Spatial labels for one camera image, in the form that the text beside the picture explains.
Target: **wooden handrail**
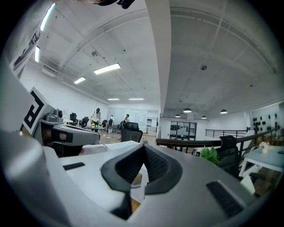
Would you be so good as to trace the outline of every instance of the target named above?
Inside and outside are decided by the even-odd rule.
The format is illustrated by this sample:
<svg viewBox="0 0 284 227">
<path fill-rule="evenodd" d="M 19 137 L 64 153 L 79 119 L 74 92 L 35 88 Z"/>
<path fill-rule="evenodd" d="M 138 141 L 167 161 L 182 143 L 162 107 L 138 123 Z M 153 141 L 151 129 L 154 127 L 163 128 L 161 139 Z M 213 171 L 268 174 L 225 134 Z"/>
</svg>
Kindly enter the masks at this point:
<svg viewBox="0 0 284 227">
<path fill-rule="evenodd" d="M 276 129 L 271 129 L 263 133 L 247 136 L 247 137 L 241 137 L 237 138 L 237 143 L 249 141 L 256 139 L 258 137 L 264 136 L 268 133 L 272 133 L 273 131 L 276 131 Z M 221 146 L 221 140 L 212 140 L 212 141 L 183 141 L 183 140 L 170 140 L 170 139 L 156 139 L 157 145 L 163 145 L 168 147 L 218 147 Z"/>
</svg>

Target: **overhead duct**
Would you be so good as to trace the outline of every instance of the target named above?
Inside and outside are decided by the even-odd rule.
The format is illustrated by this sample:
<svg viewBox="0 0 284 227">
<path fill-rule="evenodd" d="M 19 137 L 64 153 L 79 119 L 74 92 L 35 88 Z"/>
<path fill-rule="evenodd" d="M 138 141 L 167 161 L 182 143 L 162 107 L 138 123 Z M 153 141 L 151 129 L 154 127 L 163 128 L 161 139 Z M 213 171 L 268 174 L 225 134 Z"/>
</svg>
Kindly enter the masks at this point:
<svg viewBox="0 0 284 227">
<path fill-rule="evenodd" d="M 56 76 L 56 71 L 47 65 L 43 65 L 42 72 L 50 77 L 55 77 Z"/>
</svg>

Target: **black rubber pad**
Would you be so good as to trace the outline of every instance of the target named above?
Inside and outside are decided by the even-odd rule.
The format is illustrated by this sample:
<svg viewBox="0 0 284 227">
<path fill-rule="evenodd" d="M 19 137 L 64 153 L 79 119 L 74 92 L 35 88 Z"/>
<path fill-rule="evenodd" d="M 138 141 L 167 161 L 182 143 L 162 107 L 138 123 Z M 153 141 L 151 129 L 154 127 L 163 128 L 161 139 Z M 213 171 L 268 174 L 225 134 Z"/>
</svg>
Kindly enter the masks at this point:
<svg viewBox="0 0 284 227">
<path fill-rule="evenodd" d="M 213 181 L 206 186 L 229 218 L 243 210 L 219 182 Z"/>
<path fill-rule="evenodd" d="M 81 167 L 81 166 L 84 166 L 84 165 L 85 164 L 83 162 L 78 162 L 78 163 L 74 163 L 74 164 L 64 165 L 63 168 L 65 170 L 70 170 L 70 169 L 78 168 L 78 167 Z"/>
</svg>

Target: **desk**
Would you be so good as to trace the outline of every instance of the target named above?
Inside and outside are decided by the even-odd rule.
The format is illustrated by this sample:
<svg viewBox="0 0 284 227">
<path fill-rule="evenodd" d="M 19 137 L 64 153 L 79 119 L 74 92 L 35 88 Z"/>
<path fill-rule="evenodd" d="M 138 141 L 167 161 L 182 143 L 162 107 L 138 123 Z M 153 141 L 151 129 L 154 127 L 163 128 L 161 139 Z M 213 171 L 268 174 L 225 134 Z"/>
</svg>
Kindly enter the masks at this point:
<svg viewBox="0 0 284 227">
<path fill-rule="evenodd" d="M 73 121 L 72 121 L 72 120 L 69 120 L 69 119 L 63 119 L 63 123 L 64 123 L 64 124 L 73 123 Z"/>
<path fill-rule="evenodd" d="M 93 127 L 93 126 L 87 126 L 87 129 L 91 129 L 91 131 L 95 131 L 95 132 L 98 132 L 98 130 L 103 130 L 105 129 L 104 127 Z"/>
<path fill-rule="evenodd" d="M 265 168 L 279 171 L 281 174 L 276 182 L 276 186 L 281 180 L 284 172 L 284 154 L 279 154 L 278 151 L 284 151 L 284 147 L 271 146 L 267 154 L 262 153 L 262 149 L 257 148 L 254 151 L 245 155 L 243 165 L 241 167 L 240 176 L 243 176 L 247 162 L 251 162 Z"/>
</svg>

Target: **white wall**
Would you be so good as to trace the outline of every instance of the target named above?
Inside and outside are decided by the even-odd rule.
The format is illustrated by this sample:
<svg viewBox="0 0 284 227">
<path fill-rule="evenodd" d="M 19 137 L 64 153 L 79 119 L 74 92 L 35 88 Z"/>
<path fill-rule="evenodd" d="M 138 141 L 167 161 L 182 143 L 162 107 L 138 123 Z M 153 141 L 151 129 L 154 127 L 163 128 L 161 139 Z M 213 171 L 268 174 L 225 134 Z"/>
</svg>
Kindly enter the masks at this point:
<svg viewBox="0 0 284 227">
<path fill-rule="evenodd" d="M 246 119 L 243 112 L 226 114 L 209 119 L 207 129 L 216 130 L 246 130 Z"/>
<path fill-rule="evenodd" d="M 160 118 L 161 106 L 160 104 L 146 103 L 146 100 L 133 100 L 131 103 L 111 103 L 110 108 L 124 108 L 124 109 L 140 109 L 140 110 L 157 110 L 158 118 Z"/>
<path fill-rule="evenodd" d="M 72 112 L 77 114 L 77 119 L 90 118 L 92 111 L 97 108 L 101 109 L 102 120 L 107 117 L 107 105 L 62 84 L 56 78 L 45 75 L 40 66 L 29 63 L 20 82 L 28 91 L 35 87 L 54 108 L 66 111 L 68 119 Z"/>
<path fill-rule="evenodd" d="M 251 111 L 250 118 L 252 124 L 251 129 L 255 127 L 253 125 L 253 118 L 256 118 L 256 122 L 260 122 L 260 125 L 258 127 L 262 128 L 262 131 L 259 130 L 258 133 L 267 131 L 268 126 L 274 128 L 275 121 L 283 127 L 282 116 L 280 114 L 280 108 L 278 104 L 266 108 L 261 108 L 260 110 Z"/>
</svg>

